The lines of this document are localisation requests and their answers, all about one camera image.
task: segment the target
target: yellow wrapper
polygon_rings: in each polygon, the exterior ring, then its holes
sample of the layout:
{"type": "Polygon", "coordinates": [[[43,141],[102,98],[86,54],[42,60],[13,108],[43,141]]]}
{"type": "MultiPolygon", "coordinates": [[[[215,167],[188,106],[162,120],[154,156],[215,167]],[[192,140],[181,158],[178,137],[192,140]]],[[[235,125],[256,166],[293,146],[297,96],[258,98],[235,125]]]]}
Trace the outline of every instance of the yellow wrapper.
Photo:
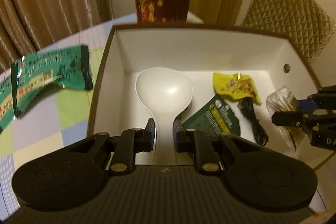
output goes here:
{"type": "Polygon", "coordinates": [[[223,75],[214,72],[212,77],[213,87],[217,94],[229,95],[234,100],[252,97],[255,103],[261,104],[253,80],[248,75],[242,75],[240,73],[223,75]]]}

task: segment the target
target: teal plastic packet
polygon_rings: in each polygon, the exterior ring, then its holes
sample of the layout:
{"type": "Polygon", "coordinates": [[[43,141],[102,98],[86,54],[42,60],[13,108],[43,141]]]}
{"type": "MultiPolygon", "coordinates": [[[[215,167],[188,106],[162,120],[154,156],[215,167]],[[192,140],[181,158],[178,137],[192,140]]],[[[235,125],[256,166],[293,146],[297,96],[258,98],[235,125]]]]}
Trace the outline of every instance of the teal plastic packet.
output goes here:
{"type": "Polygon", "coordinates": [[[89,48],[85,45],[23,56],[10,66],[13,110],[19,117],[44,87],[91,90],[89,48]]]}
{"type": "Polygon", "coordinates": [[[13,120],[13,99],[11,78],[7,77],[0,84],[0,133],[13,120]]]}

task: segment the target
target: open cardboard box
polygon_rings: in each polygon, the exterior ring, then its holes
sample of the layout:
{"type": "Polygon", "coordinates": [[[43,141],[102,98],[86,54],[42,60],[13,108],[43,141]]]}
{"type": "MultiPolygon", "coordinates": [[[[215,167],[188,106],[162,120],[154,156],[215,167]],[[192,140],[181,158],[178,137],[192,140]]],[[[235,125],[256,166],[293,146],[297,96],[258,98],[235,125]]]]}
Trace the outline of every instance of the open cardboard box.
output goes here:
{"type": "MultiPolygon", "coordinates": [[[[101,61],[90,110],[88,135],[108,132],[117,136],[129,128],[144,128],[150,113],[135,93],[138,74],[151,67],[167,67],[188,75],[194,86],[191,117],[214,95],[212,74],[241,72],[256,85],[261,106],[255,105],[260,124],[268,134],[267,148],[294,156],[266,109],[266,98],[286,85],[297,99],[317,92],[318,80],[285,36],[242,27],[220,28],[199,24],[137,24],[113,26],[101,61]],[[284,65],[290,72],[284,72],[284,65]]],[[[240,120],[241,137],[254,141],[251,124],[237,102],[228,102],[240,120]]],[[[296,158],[318,168],[329,150],[310,146],[308,136],[296,158]]],[[[139,153],[137,164],[151,164],[152,153],[139,153]]]]}

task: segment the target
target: green package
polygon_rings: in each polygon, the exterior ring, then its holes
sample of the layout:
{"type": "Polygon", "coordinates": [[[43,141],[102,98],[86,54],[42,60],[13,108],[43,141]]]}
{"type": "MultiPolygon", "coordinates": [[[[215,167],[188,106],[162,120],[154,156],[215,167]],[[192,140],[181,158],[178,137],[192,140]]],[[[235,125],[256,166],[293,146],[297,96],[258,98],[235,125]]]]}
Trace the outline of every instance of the green package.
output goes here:
{"type": "Polygon", "coordinates": [[[89,48],[84,45],[24,56],[11,64],[10,71],[16,117],[50,83],[79,90],[93,88],[89,48]]]}
{"type": "Polygon", "coordinates": [[[7,77],[0,84],[0,133],[13,120],[13,99],[11,78],[7,77]]]}
{"type": "Polygon", "coordinates": [[[216,94],[205,106],[186,120],[184,129],[194,128],[208,136],[218,136],[222,132],[240,136],[239,120],[223,98],[216,94]]]}

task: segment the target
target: checkered tablecloth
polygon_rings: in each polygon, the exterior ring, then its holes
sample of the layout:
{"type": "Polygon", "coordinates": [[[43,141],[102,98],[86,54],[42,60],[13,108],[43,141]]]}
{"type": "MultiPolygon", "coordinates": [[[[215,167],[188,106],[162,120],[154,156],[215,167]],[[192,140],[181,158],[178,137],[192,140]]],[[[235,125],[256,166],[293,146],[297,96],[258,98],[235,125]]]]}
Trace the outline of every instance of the checkered tablecloth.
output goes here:
{"type": "MultiPolygon", "coordinates": [[[[190,20],[202,23],[194,15],[190,20]]],[[[67,37],[43,51],[84,44],[89,46],[92,80],[95,84],[105,43],[113,24],[135,23],[136,15],[111,20],[67,37]]],[[[0,82],[10,75],[0,75],[0,82]]],[[[86,137],[93,90],[63,89],[40,96],[19,120],[0,134],[0,219],[13,214],[19,204],[11,188],[16,169],[28,161],[63,148],[86,137]]]]}

